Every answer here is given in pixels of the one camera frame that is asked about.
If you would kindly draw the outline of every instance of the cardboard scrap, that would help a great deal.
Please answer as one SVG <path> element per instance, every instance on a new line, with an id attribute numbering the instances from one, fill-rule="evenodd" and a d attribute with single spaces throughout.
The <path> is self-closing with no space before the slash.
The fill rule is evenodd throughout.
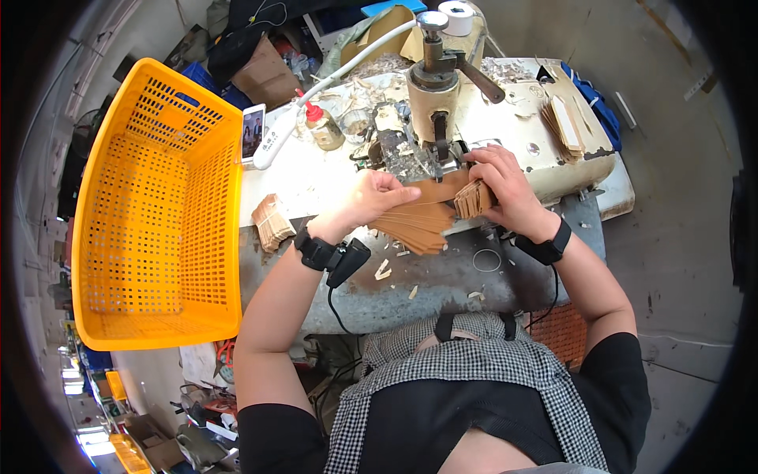
<path id="1" fill-rule="evenodd" d="M 458 193 L 453 201 L 456 205 L 456 212 L 461 219 L 470 219 L 481 215 L 482 212 L 492 207 L 497 199 L 484 181 L 473 180 L 466 184 Z"/>
<path id="2" fill-rule="evenodd" d="M 390 263 L 390 261 L 387 259 L 384 259 L 381 265 L 379 265 L 379 269 L 377 269 L 376 273 L 374 273 L 374 278 L 376 278 L 377 280 L 384 280 L 385 278 L 387 278 L 388 276 L 392 274 L 391 268 L 387 270 L 386 272 L 384 272 L 384 269 L 387 267 L 388 263 Z"/>
<path id="3" fill-rule="evenodd" d="M 573 109 L 560 96 L 555 95 L 550 97 L 542 109 L 542 117 L 559 144 L 561 158 L 569 163 L 582 159 L 586 151 L 576 127 Z"/>
<path id="4" fill-rule="evenodd" d="M 295 228 L 290 221 L 279 213 L 277 207 L 279 198 L 276 194 L 269 194 L 258 204 L 252 212 L 252 220 L 258 226 L 258 235 L 261 238 L 263 250 L 269 253 L 276 252 L 279 243 L 287 237 L 295 235 Z"/>

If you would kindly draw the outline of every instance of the yellow plastic basket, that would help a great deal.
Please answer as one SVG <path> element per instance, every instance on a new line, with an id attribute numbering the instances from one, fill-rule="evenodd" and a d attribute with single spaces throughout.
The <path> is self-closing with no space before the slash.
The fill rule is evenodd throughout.
<path id="1" fill-rule="evenodd" d="M 132 67 L 77 200 L 74 318 L 88 347 L 155 349 L 237 334 L 242 120 L 153 59 Z"/>
<path id="2" fill-rule="evenodd" d="M 152 474 L 150 463 L 142 456 L 142 453 L 134 445 L 134 440 L 129 435 L 110 435 L 108 437 L 113 447 L 116 448 L 116 457 L 129 474 Z"/>
<path id="3" fill-rule="evenodd" d="M 111 388 L 113 398 L 116 400 L 126 400 L 127 391 L 124 390 L 124 384 L 121 383 L 121 376 L 115 370 L 109 370 L 105 373 L 105 378 L 108 379 L 108 386 Z"/>

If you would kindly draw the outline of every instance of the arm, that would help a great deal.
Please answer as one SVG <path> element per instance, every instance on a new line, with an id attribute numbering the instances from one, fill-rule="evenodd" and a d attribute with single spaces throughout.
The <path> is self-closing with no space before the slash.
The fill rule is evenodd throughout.
<path id="1" fill-rule="evenodd" d="M 341 207 L 308 223 L 311 237 L 334 245 L 388 209 L 421 195 L 418 188 L 403 187 L 389 173 L 364 170 L 356 177 L 356 186 Z M 234 347 L 238 410 L 257 403 L 282 403 L 313 414 L 288 353 L 321 282 L 322 272 L 306 267 L 301 258 L 290 246 L 247 306 Z"/>
<path id="2" fill-rule="evenodd" d="M 479 163 L 471 168 L 469 177 L 484 180 L 500 201 L 500 206 L 486 211 L 485 217 L 534 243 L 556 236 L 560 217 L 542 207 L 511 152 L 502 146 L 488 146 L 472 150 L 466 159 Z M 637 336 L 634 311 L 626 294 L 600 257 L 575 234 L 555 266 L 566 293 L 587 323 L 585 354 L 611 334 L 629 332 Z"/>

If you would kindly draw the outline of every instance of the black smartwatch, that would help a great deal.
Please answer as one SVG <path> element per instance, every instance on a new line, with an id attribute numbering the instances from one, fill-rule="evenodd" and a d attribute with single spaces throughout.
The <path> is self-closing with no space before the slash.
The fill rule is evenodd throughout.
<path id="1" fill-rule="evenodd" d="M 318 237 L 311 238 L 308 228 L 303 227 L 295 236 L 295 248 L 302 253 L 303 265 L 320 272 L 331 272 L 342 258 L 345 246 L 332 245 Z"/>
<path id="2" fill-rule="evenodd" d="M 516 236 L 516 246 L 542 265 L 551 265 L 563 257 L 563 250 L 571 238 L 571 228 L 561 219 L 561 227 L 552 240 L 534 243 L 523 235 Z"/>

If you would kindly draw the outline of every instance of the finger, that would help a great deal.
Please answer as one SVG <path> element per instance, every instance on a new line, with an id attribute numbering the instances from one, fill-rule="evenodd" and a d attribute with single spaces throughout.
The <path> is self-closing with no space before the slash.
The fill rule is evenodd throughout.
<path id="1" fill-rule="evenodd" d="M 374 171 L 372 177 L 374 179 L 374 185 L 378 190 L 381 190 L 382 188 L 388 190 L 396 190 L 402 187 L 400 181 L 398 181 L 395 175 L 392 173 Z"/>
<path id="2" fill-rule="evenodd" d="M 500 206 L 493 206 L 489 209 L 486 209 L 481 214 L 488 221 L 496 222 L 498 224 L 503 224 L 503 208 L 501 208 Z"/>
<path id="3" fill-rule="evenodd" d="M 381 200 L 385 205 L 383 206 L 385 210 L 416 201 L 420 197 L 421 190 L 413 186 L 401 186 L 398 189 L 390 190 L 381 194 Z"/>
<path id="4" fill-rule="evenodd" d="M 492 191 L 501 188 L 506 182 L 505 178 L 491 163 L 481 163 L 471 167 L 468 171 L 468 179 L 473 181 L 477 178 L 484 180 Z"/>
<path id="5" fill-rule="evenodd" d="M 504 148 L 495 143 L 488 143 L 487 148 L 488 148 L 488 151 L 491 151 L 497 154 L 498 158 L 503 160 L 503 163 L 506 164 L 508 169 L 513 170 L 513 172 L 521 170 L 521 166 L 518 164 L 518 161 L 516 160 L 515 155 L 511 153 L 507 148 Z"/>
<path id="6" fill-rule="evenodd" d="M 507 176 L 512 173 L 512 170 L 506 166 L 505 162 L 500 158 L 500 154 L 494 152 L 492 149 L 473 149 L 469 155 L 470 157 L 467 158 L 469 161 L 489 163 L 494 166 L 502 176 Z"/>

